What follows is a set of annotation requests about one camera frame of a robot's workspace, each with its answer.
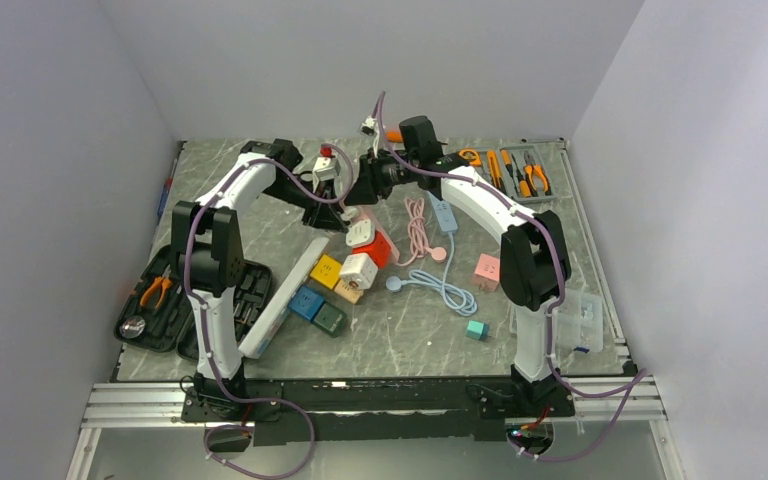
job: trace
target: yellow cube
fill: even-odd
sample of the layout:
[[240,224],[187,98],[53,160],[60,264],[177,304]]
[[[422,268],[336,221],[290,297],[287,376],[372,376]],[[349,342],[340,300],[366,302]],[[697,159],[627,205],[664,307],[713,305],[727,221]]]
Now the yellow cube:
[[348,283],[341,279],[334,288],[334,293],[350,301],[352,304],[355,304],[363,295],[363,290],[352,288]]
[[342,267],[337,260],[328,255],[322,255],[313,267],[313,271],[310,272],[310,278],[325,285],[329,290],[333,290],[337,282],[340,281],[340,268]]

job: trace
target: white cube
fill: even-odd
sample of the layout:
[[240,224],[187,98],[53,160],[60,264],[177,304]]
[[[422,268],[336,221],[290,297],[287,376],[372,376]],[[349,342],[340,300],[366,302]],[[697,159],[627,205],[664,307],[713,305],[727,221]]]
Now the white cube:
[[346,245],[351,248],[365,247],[373,240],[375,240],[375,226],[368,218],[352,224],[346,233]]
[[378,265],[366,253],[349,255],[343,262],[343,268],[340,269],[340,278],[350,287],[358,290],[366,290],[371,287],[377,274]]

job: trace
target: charger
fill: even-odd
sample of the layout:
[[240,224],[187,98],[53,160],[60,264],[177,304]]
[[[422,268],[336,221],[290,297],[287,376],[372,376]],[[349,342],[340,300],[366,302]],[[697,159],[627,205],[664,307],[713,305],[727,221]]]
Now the charger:
[[[454,233],[458,230],[458,222],[455,220],[455,214],[452,212],[452,206],[449,202],[437,200],[430,192],[428,197],[434,209],[434,215],[437,217],[437,224],[440,226],[440,230],[448,235],[449,244],[451,245],[449,258],[446,260],[446,267],[443,269],[443,278],[438,279],[424,270],[413,269],[408,272],[408,280],[402,280],[399,277],[393,276],[387,279],[385,285],[391,292],[398,292],[405,285],[419,285],[431,288],[440,293],[440,296],[443,297],[443,303],[447,307],[461,316],[469,317],[478,311],[475,297],[462,288],[446,283],[446,276],[449,274],[449,267],[452,265],[452,258],[455,256]],[[460,297],[460,302],[456,302],[452,297]]]

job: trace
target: pink cable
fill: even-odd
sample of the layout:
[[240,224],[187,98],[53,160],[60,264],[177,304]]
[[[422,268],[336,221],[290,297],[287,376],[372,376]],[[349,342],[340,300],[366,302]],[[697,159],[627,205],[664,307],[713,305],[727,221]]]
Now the pink cable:
[[446,249],[443,247],[431,248],[428,243],[428,235],[425,233],[425,199],[420,197],[418,200],[405,198],[405,208],[410,216],[408,222],[408,237],[411,240],[411,258],[406,262],[396,263],[398,267],[405,267],[413,263],[417,258],[425,257],[426,253],[431,254],[435,262],[442,262],[446,259]]

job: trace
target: light blue cable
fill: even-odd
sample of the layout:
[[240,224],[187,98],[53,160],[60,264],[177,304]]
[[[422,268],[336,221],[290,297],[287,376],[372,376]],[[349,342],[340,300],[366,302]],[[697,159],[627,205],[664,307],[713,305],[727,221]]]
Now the light blue cable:
[[[393,291],[400,290],[404,285],[419,285],[432,288],[440,293],[443,297],[443,303],[445,303],[447,307],[451,308],[461,316],[469,317],[478,311],[478,304],[475,303],[475,297],[462,288],[446,283],[446,276],[449,274],[449,266],[452,264],[452,258],[455,256],[455,237],[452,235],[452,232],[448,232],[448,235],[451,249],[449,250],[449,258],[446,260],[446,267],[443,270],[442,280],[424,270],[414,269],[408,273],[409,280],[401,280],[398,277],[388,278],[387,288]],[[455,303],[452,296],[460,297],[460,303]]]

